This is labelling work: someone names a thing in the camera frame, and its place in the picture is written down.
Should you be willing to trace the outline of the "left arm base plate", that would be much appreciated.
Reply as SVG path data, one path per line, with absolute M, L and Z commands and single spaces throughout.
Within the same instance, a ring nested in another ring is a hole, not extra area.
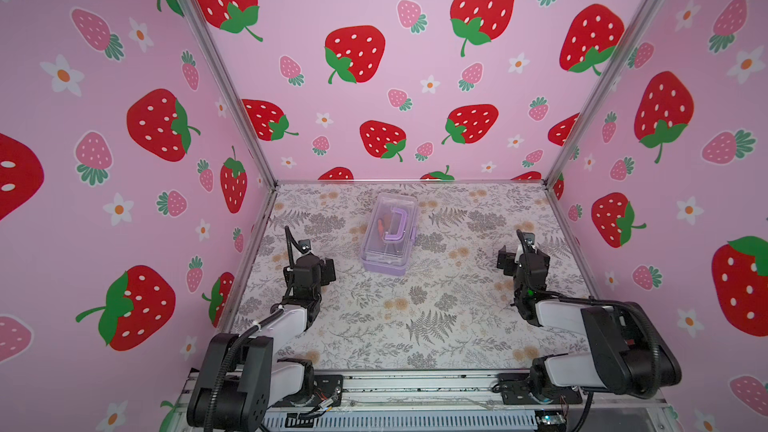
M 332 408 L 341 404 L 344 376 L 340 374 L 315 375 L 302 389 L 279 401 L 277 407 Z

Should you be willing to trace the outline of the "purple plastic tool box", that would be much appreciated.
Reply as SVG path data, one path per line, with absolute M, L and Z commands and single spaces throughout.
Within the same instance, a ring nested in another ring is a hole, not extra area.
M 417 237 L 418 216 L 416 198 L 393 193 L 378 195 L 360 252 L 366 271 L 405 274 Z

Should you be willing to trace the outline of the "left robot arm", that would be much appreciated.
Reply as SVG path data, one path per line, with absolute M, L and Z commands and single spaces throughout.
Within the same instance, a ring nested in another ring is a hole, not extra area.
M 319 315 L 322 288 L 336 280 L 335 264 L 308 253 L 284 268 L 286 294 L 241 334 L 219 333 L 207 348 L 186 420 L 204 431 L 256 431 L 283 400 L 305 403 L 315 392 L 305 359 L 275 353 L 307 331 Z

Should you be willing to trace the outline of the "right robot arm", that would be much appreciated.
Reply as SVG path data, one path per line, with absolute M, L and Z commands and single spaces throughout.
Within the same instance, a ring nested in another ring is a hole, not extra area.
M 496 392 L 528 394 L 540 403 L 578 402 L 578 389 L 650 399 L 681 382 L 677 358 L 639 304 L 549 290 L 549 255 L 537 247 L 534 234 L 519 230 L 517 237 L 517 250 L 501 248 L 497 257 L 497 267 L 513 278 L 512 305 L 531 326 L 584 336 L 588 351 L 536 358 L 525 378 L 501 374 Z

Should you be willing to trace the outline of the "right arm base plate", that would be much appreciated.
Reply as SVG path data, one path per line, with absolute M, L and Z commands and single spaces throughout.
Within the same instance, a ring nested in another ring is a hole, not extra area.
M 501 395 L 505 405 L 578 405 L 582 395 L 572 387 L 559 387 L 546 379 L 524 373 L 502 373 L 491 391 Z

